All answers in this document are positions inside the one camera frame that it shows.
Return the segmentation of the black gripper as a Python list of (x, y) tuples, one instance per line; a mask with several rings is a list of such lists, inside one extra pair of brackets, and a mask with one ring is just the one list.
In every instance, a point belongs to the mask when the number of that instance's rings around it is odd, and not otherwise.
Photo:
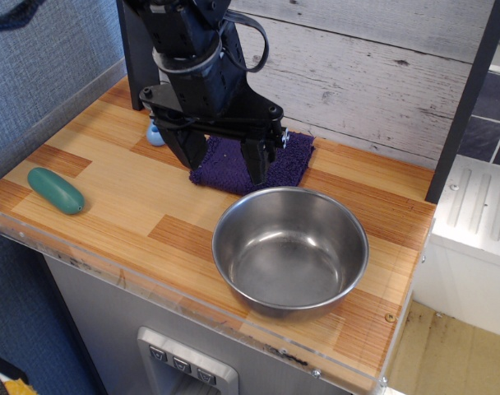
[(199, 168), (208, 135), (227, 138), (241, 143), (252, 183), (266, 182), (275, 149), (286, 146), (289, 133), (281, 125), (283, 109), (248, 84), (247, 73), (262, 66), (216, 61), (203, 68), (169, 69), (168, 83), (142, 89), (142, 104), (182, 165)]

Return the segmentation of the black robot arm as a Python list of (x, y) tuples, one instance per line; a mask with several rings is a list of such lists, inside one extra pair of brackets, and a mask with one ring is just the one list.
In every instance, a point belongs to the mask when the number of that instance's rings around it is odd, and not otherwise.
[(247, 80), (248, 73), (263, 69), (269, 48), (248, 67), (236, 26), (260, 34), (263, 27), (230, 10), (227, 1), (129, 1), (127, 6), (142, 20), (154, 62), (169, 79), (144, 88), (139, 97), (174, 155), (196, 170), (206, 155), (207, 137), (236, 140), (250, 179), (264, 184), (289, 132), (281, 125), (283, 109)]

